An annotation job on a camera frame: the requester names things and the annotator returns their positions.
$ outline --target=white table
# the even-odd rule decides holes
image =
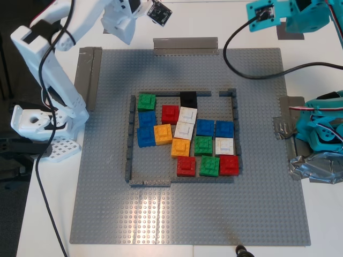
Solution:
[[[137,23],[135,37],[130,46],[116,37],[103,34],[100,20],[68,52],[57,52],[57,58],[69,78],[74,81],[80,47],[104,49],[153,49],[154,37],[206,37],[219,38],[222,48],[231,33],[247,20],[244,2],[168,3],[173,15],[165,28],[153,24],[147,17]],[[306,62],[323,61],[343,64],[343,51],[334,26],[305,34],[305,40],[278,41],[276,28],[250,33],[242,31],[230,45],[231,48],[279,47],[284,69]],[[326,67],[311,67],[286,76],[288,95],[304,96],[311,100],[319,95],[341,90],[343,73]],[[79,133],[83,141],[83,131]],[[234,257],[234,246],[179,246],[179,245],[71,245],[70,228],[74,208],[81,154],[62,163],[40,163],[40,174],[56,225],[70,257],[76,256],[164,256],[164,257]],[[310,184],[302,181],[312,245],[309,247],[249,247],[258,256],[341,256],[343,237],[343,184]],[[36,175],[33,173],[23,227],[18,247],[18,257],[62,256],[50,223]]]

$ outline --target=green lego brick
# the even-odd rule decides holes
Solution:
[[[138,111],[153,111],[156,106],[156,95],[140,94],[138,100]]]
[[[195,136],[194,156],[212,156],[212,137]]]
[[[219,174],[219,158],[203,156],[200,166],[201,176],[217,177]]]

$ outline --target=blue lego brick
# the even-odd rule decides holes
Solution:
[[[138,118],[139,127],[153,127],[157,125],[155,111],[139,112]]]
[[[154,127],[140,127],[137,129],[138,146],[140,148],[155,146]]]
[[[215,125],[215,137],[216,138],[233,138],[234,137],[234,123],[223,122],[217,120]]]
[[[197,135],[205,135],[208,137],[214,136],[214,120],[198,119],[197,120]]]

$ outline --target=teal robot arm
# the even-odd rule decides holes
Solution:
[[[308,142],[315,152],[343,154],[343,91],[308,101],[296,123],[297,138]]]
[[[290,33],[314,32],[334,19],[343,27],[343,2],[338,0],[260,0],[247,4],[248,19],[268,9],[269,15],[260,17],[249,25],[251,32],[280,25],[281,18],[286,18],[286,31]],[[343,45],[340,29],[335,24],[339,39]]]
[[[343,46],[343,0],[260,0],[247,4],[248,19],[259,16],[249,25],[250,31],[280,25],[286,18],[290,33],[314,32],[334,21]],[[329,93],[311,100],[301,111],[296,123],[297,138],[308,142],[315,152],[343,154],[343,91]]]

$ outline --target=white lego brick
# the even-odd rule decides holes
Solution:
[[[186,122],[177,122],[174,138],[192,140],[194,124]]]
[[[195,124],[195,120],[197,118],[197,111],[198,109],[181,107],[180,114],[178,116],[178,121]]]
[[[215,138],[215,154],[234,155],[234,139]]]

